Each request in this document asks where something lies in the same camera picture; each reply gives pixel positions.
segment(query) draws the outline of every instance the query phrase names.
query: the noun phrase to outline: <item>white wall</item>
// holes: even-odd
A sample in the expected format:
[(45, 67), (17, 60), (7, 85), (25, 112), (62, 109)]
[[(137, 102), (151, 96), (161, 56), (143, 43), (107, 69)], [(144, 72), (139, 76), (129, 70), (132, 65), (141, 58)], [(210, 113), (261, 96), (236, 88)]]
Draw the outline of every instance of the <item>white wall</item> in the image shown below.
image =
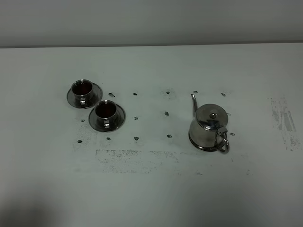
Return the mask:
[(0, 46), (300, 40), (301, 0), (0, 0)]

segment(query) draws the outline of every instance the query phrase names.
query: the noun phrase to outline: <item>metal saucer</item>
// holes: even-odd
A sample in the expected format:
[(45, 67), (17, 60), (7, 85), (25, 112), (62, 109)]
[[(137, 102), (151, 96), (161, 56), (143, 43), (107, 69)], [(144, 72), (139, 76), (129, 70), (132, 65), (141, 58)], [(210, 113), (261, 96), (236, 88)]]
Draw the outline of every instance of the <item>metal saucer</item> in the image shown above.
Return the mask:
[(97, 102), (99, 102), (102, 99), (103, 92), (97, 84), (92, 83), (92, 85), (93, 85), (94, 95), (85, 105), (81, 105), (80, 100), (75, 99), (75, 96), (74, 96), (73, 92), (71, 91), (71, 88), (69, 89), (69, 91), (67, 92), (67, 95), (66, 95), (68, 103), (71, 106), (79, 108), (79, 109), (87, 109), (87, 108), (94, 106)]
[[(192, 141), (190, 135), (189, 135), (189, 132), (188, 132), (188, 137), (189, 137), (189, 140), (190, 142), (196, 147), (198, 148), (199, 150), (203, 150), (203, 151), (208, 151), (208, 152), (214, 152), (216, 150), (218, 150), (216, 147), (212, 147), (212, 148), (204, 148), (204, 147), (201, 147), (199, 145), (197, 145), (195, 142)], [(221, 143), (219, 144), (219, 146), (222, 148), (224, 146), (224, 141), (222, 140)]]
[(116, 124), (115, 128), (107, 129), (104, 127), (104, 125), (101, 126), (100, 124), (98, 124), (98, 122), (97, 122), (98, 116), (96, 115), (95, 108), (93, 108), (91, 110), (91, 112), (89, 113), (90, 126), (94, 130), (97, 130), (100, 132), (111, 132), (111, 131), (115, 131), (115, 130), (119, 129), (125, 122), (126, 114), (125, 114), (124, 109), (121, 106), (119, 106), (118, 104), (116, 104), (116, 106), (117, 106), (117, 112), (119, 112), (119, 114), (120, 114), (120, 118), (119, 118), (119, 122)]

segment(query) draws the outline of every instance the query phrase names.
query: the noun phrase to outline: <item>white table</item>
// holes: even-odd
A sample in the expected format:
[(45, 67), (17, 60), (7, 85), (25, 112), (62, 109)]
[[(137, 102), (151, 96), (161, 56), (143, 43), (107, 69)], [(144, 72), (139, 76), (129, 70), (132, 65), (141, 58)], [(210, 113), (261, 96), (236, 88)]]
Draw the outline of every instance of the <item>white table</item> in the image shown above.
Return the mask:
[[(303, 44), (1, 49), (1, 207), (39, 201), (65, 227), (302, 226), (302, 73)], [(69, 106), (78, 79), (125, 109), (119, 130)], [(194, 90), (230, 114), (228, 154), (190, 143)]]

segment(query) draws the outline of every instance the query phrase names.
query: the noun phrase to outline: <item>teapot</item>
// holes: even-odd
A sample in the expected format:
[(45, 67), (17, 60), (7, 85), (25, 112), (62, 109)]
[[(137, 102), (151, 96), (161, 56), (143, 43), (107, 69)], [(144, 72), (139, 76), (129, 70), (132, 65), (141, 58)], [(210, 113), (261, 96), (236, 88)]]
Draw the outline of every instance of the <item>teapot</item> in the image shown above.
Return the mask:
[(205, 104), (198, 108), (195, 95), (191, 94), (191, 97), (194, 115), (188, 132), (191, 143), (200, 150), (209, 152), (219, 150), (227, 153), (230, 146), (226, 135), (228, 123), (226, 111), (215, 104)]

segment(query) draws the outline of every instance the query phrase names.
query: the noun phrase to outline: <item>teapot handle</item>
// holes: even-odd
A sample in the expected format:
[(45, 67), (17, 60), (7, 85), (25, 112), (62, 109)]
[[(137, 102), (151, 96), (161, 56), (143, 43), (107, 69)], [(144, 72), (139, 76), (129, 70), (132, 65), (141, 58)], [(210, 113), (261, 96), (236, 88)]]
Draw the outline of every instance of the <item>teapot handle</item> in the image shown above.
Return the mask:
[(193, 115), (194, 117), (196, 116), (196, 111), (198, 109), (198, 106), (197, 106), (197, 100), (196, 100), (196, 97), (194, 94), (190, 94), (191, 95), (191, 98), (193, 100)]
[(229, 151), (229, 142), (227, 140), (227, 129), (225, 127), (221, 127), (218, 129), (218, 135), (222, 137), (223, 141), (224, 141), (224, 145), (225, 145), (225, 150), (223, 148), (221, 148), (221, 146), (217, 143), (217, 137), (216, 137), (216, 148), (221, 151), (222, 153), (228, 153)]

